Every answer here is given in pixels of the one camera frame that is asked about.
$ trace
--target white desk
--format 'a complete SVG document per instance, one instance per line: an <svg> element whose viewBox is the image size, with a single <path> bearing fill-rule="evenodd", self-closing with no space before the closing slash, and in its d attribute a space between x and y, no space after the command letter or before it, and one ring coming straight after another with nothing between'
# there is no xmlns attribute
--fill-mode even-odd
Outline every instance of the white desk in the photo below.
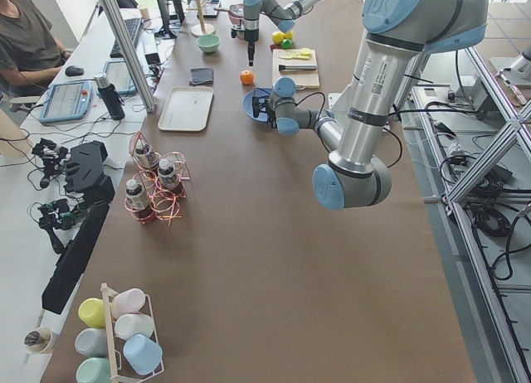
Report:
<svg viewBox="0 0 531 383"><path fill-rule="evenodd" d="M125 11L124 18L131 17L132 14L131 11ZM105 62L110 60L109 53L113 42L114 35L105 15L102 14L65 65L65 67L82 66L85 73L82 76L67 77L63 69L55 78L54 83L92 79L95 74L103 71ZM173 42L170 41L164 47L168 49L168 46L172 44ZM142 41L139 41L138 50L139 59L146 66ZM159 46L159 54L163 61L166 57L161 46ZM107 119L95 123L105 114L106 107L96 95L95 86L93 86L92 102L86 116L78 121L56 124L60 130L70 131L62 132L52 126L43 126L37 120L41 113L40 109L30 114L21 127L32 134L30 139L34 144L38 143L40 138L47 138L57 144L64 144L70 149L80 143L79 139L71 141L73 138L83 136L89 130L96 133L110 133L118 122L119 126L116 129L118 133L134 133L140 130L146 111L139 95L126 99L124 111L125 118L120 122ZM131 136L118 133L108 138L93 135L87 137L86 141L98 140L104 143L109 154L109 158L104 163L123 167L129 159L128 146ZM26 161L24 158L6 159L0 156L0 165L24 161ZM27 356L23 346L25 335L36 326L41 311L41 293L52 276L59 258L51 248L47 233L32 221L27 214L27 208L33 202L46 203L62 198L65 194L63 188L65 183L64 177L61 176L58 177L58 181L52 181L47 189L36 191L27 180L27 174L33 169L30 163L0 168L0 191L2 192L0 297L3 304L0 323L5 331L2 335L2 346L6 349L0 360L0 371L2 371L4 383L38 381L50 359L48 355ZM117 187L123 172L106 167L105 174L111 177L114 187ZM41 177L40 172L34 172L30 176L37 187ZM122 199L123 194L116 193L114 201L122 202ZM36 208L33 209L33 215L38 219L39 212ZM56 233L65 244L74 236L75 230L58 230ZM66 305L65 311L60 316L45 312L41 325L60 332L69 308L70 303Z"/></svg>

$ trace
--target yellow cup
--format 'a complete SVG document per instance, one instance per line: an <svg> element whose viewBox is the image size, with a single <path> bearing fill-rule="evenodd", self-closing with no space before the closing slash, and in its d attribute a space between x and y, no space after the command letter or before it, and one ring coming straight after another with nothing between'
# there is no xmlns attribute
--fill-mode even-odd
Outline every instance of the yellow cup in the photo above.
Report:
<svg viewBox="0 0 531 383"><path fill-rule="evenodd" d="M103 311L103 300L100 298L86 299L77 310L77 315L87 327L105 327L105 313Z"/></svg>

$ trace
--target gray shirt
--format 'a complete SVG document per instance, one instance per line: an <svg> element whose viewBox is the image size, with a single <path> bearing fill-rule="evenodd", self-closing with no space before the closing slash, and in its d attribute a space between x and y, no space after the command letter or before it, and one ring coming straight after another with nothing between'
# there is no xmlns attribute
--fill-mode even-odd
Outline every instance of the gray shirt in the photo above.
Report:
<svg viewBox="0 0 531 383"><path fill-rule="evenodd" d="M49 22L32 0L11 0L19 18L0 14L0 70L45 70L62 65Z"/></svg>

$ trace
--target green bowl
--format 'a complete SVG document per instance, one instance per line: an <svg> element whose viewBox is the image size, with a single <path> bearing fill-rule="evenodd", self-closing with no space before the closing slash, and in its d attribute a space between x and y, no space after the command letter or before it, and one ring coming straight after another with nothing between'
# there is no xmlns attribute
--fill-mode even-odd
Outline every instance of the green bowl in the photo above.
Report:
<svg viewBox="0 0 531 383"><path fill-rule="evenodd" d="M203 53L215 53L219 47L219 36L214 34L200 36L197 45Z"/></svg>

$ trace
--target cup rack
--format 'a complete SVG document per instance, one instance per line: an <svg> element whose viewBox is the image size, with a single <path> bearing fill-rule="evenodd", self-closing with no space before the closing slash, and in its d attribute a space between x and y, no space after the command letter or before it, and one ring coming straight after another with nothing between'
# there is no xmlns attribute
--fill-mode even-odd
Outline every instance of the cup rack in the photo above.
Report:
<svg viewBox="0 0 531 383"><path fill-rule="evenodd" d="M121 339L117 338L114 335L114 322L112 314L110 313L110 302L113 297L115 297L118 294L115 290L112 288L109 288L107 286L107 283L101 284L101 297L103 299L103 307L105 312L105 332L107 333L107 347L109 350L109 364L110 364L110 381L112 383L141 383L143 381L147 381L151 379L152 377L155 377L156 375L160 375L164 372L164 363L163 361L160 361L160 364L157 366L157 368L150 373L149 375L138 378L138 377L132 377L132 376L125 376L120 375L119 372L123 369L122 368L122 353L120 350L117 349L118 341L122 341ZM151 298L146 293L146 300L148 304L149 313L147 313L152 319L153 322L155 321L154 315L153 315L153 307L151 305ZM160 345L158 342L158 335L157 335L157 327L155 325L155 329L153 330L154 334L154 340Z"/></svg>

